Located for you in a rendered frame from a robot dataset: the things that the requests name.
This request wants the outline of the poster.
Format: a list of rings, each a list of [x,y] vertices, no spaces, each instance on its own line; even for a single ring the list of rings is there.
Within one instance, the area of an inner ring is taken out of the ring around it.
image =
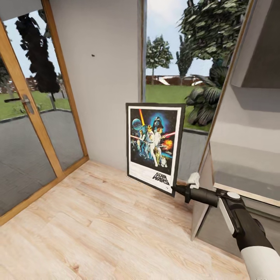
[[[127,176],[175,197],[186,103],[126,103]]]

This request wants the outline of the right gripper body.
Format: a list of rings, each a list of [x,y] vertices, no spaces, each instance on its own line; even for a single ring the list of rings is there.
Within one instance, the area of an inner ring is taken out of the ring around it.
[[[187,190],[185,192],[185,202],[189,203],[190,200],[200,202],[202,204],[205,204],[206,198],[207,198],[208,189],[199,187],[196,188],[190,188],[190,185],[187,187]]]

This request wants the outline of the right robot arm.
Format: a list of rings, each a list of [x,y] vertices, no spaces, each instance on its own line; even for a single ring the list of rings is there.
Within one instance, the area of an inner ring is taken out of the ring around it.
[[[261,223],[246,210],[240,194],[199,187],[199,173],[188,179],[190,185],[171,187],[190,200],[219,208],[244,260],[250,280],[280,280],[280,256],[266,238]]]

